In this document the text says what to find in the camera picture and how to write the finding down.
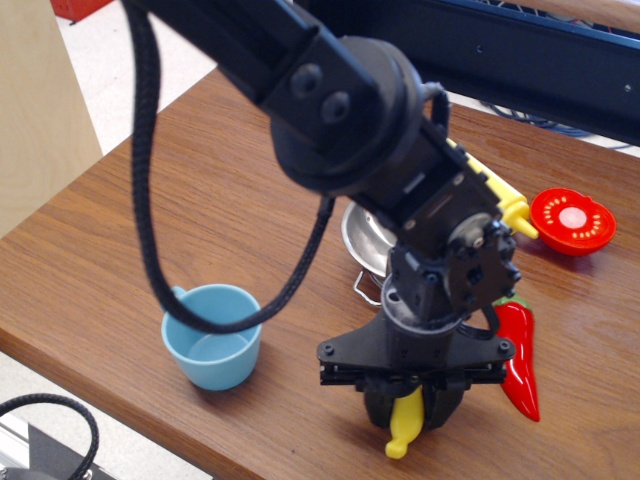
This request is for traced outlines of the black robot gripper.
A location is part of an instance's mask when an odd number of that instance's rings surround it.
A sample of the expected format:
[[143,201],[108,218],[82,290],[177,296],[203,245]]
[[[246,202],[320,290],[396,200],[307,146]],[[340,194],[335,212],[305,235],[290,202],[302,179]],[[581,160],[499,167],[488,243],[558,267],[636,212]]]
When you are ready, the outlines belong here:
[[516,348],[497,335],[499,322],[491,306],[483,309],[488,331],[466,326],[464,317],[428,330],[418,324],[390,279],[383,284],[381,300],[372,321],[317,348],[320,383],[353,385],[363,392],[374,426],[388,429],[397,393],[419,385],[425,386],[425,426],[435,430],[448,421],[472,385],[504,381],[505,363]]

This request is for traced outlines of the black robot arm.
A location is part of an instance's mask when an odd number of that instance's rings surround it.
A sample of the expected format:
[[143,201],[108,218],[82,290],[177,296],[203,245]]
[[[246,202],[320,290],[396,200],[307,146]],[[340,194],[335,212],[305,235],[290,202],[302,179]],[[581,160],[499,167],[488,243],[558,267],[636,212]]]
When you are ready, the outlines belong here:
[[[380,427],[390,424],[403,397],[417,394],[425,426],[436,429],[472,385],[505,379],[516,349],[498,336],[493,305],[512,296],[520,278],[515,242],[488,177],[448,140],[450,106],[440,85],[423,82],[391,44],[337,38],[285,1],[128,1],[124,9],[136,63],[136,226],[147,277],[167,312],[206,333],[270,319],[302,282],[343,195],[390,230],[396,244],[377,316],[319,346],[322,383],[356,387]],[[152,17],[212,57],[270,117],[282,170],[321,197],[289,281],[259,312],[227,327],[181,302],[159,263],[149,192],[160,89]]]

